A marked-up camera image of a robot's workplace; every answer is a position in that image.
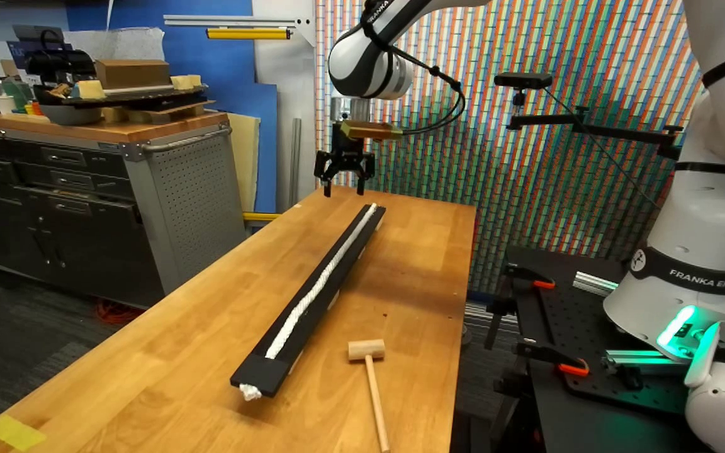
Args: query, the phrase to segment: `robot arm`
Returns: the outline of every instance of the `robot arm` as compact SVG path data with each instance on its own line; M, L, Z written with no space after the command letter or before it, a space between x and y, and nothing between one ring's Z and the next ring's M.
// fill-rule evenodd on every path
M329 55L329 76L341 94L358 98L398 99L410 88L413 64L383 50L436 9L483 6L491 0L366 1L361 22L343 34ZM365 28L375 34L366 34Z

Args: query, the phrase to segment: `wooden tabletop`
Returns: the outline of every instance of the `wooden tabletop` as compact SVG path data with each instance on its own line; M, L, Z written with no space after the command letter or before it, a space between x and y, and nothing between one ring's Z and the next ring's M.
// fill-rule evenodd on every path
M201 127L214 126L228 121L224 113L206 115L174 121L169 124L100 123L86 126L60 126L47 123L29 115L0 115L0 129L35 132L38 134L61 135L61 137L83 138L110 143L142 142L166 135L188 132Z
M30 453L371 453L365 364L346 348L384 338L374 367L391 451L449 451L475 209L332 192L310 195L11 407L0 431L37 430L45 439ZM366 203L388 210L339 300L278 395L245 402L231 374Z

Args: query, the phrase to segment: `black table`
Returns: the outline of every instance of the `black table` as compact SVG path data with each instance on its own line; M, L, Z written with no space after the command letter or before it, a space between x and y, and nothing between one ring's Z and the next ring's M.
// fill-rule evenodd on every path
M621 265L615 261L523 247L509 247L507 260L549 276L559 286L571 286L576 271L618 282L624 275ZM515 298L521 334L552 342L541 302L529 281L515 281ZM683 417L650 415L582 398L567 391L552 364L530 361L529 368L547 453L709 451L693 435Z

